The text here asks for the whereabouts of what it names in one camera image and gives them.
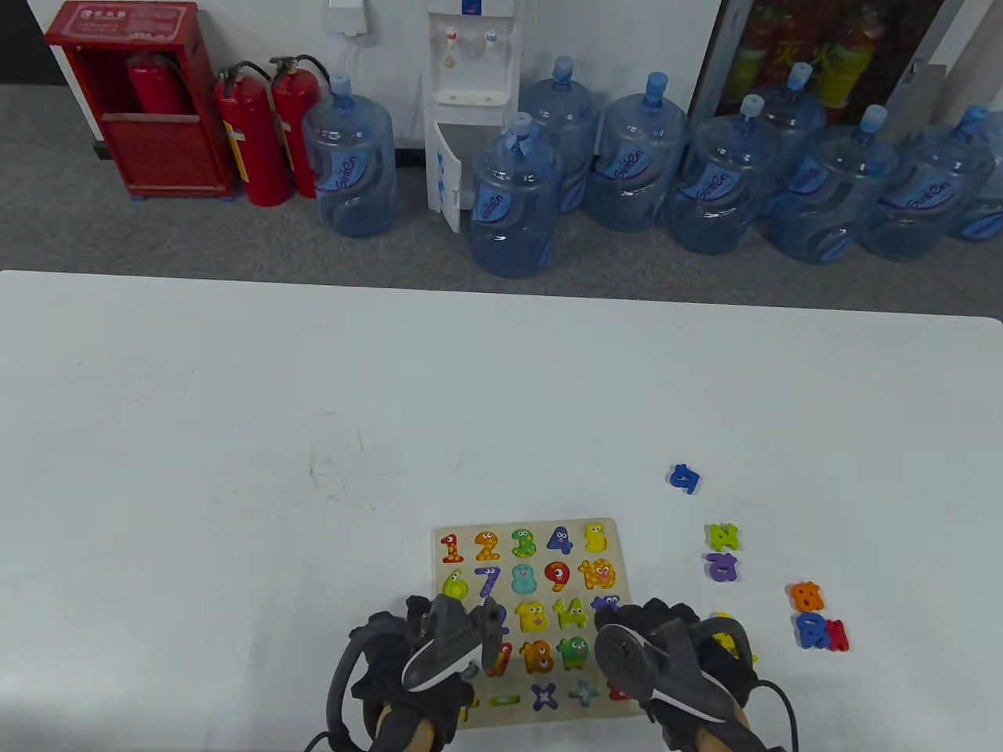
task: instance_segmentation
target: white wall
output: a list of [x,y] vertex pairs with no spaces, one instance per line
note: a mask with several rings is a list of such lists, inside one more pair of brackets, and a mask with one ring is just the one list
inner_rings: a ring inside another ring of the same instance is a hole
[[[28,0],[43,29],[62,0]],[[355,88],[393,116],[398,145],[423,142],[415,112],[423,50],[423,0],[366,0],[370,34],[356,37],[347,68]],[[720,0],[526,0],[524,80],[549,74],[554,56],[576,58],[576,77],[605,99],[643,89],[651,70],[671,76],[669,96],[689,104]],[[278,54],[309,52],[332,69],[345,51],[328,35],[326,0],[200,0],[210,58],[220,67],[241,59],[265,64]],[[60,64],[82,102],[68,65]],[[91,129],[96,124],[83,106]]]

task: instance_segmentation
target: wooden puzzle board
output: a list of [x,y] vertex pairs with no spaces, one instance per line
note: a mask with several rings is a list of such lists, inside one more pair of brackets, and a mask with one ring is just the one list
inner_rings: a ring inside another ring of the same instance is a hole
[[642,714],[607,685],[593,654],[595,608],[631,603],[612,519],[439,527],[432,543],[438,592],[467,611],[487,595],[506,610],[503,655],[470,680],[476,699],[460,729]]

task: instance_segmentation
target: fire hydrant cabinet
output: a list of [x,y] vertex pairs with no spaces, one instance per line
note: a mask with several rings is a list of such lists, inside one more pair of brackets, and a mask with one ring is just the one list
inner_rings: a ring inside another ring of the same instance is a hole
[[66,53],[132,197],[235,195],[196,3],[66,2],[45,40]]

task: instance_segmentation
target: gray carpet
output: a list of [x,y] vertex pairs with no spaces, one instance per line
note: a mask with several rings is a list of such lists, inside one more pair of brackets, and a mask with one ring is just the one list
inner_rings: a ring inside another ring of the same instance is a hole
[[129,201],[99,161],[69,90],[0,86],[0,268],[471,290],[1003,318],[1003,250],[944,243],[918,264],[854,249],[807,267],[756,238],[702,258],[665,232],[625,236],[581,213],[561,224],[558,266],[508,282],[477,269],[466,238],[425,205],[424,172],[401,170],[402,221],[366,241],[318,226],[296,199],[261,210],[241,199]]

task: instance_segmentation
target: purple puzzle piece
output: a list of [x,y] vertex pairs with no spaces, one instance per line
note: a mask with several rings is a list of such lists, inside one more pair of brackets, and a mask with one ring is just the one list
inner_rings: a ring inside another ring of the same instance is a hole
[[575,543],[568,536],[568,528],[564,525],[555,527],[551,539],[547,541],[547,547],[551,550],[559,550],[566,556],[571,554],[571,549],[575,547]]
[[554,682],[551,682],[543,689],[540,688],[539,684],[535,684],[530,689],[536,694],[537,699],[533,702],[533,709],[538,713],[544,709],[546,705],[551,710],[558,709],[558,701],[554,699],[554,693],[558,691],[558,687]]
[[733,583],[738,580],[738,559],[730,553],[708,553],[706,558],[710,562],[707,575],[715,583]]
[[620,611],[620,596],[596,596],[592,601],[592,608],[596,611],[613,609],[613,613],[616,614]]
[[794,624],[797,625],[798,638],[804,650],[831,650],[832,638],[826,629],[824,617],[818,614],[801,614],[794,620]]

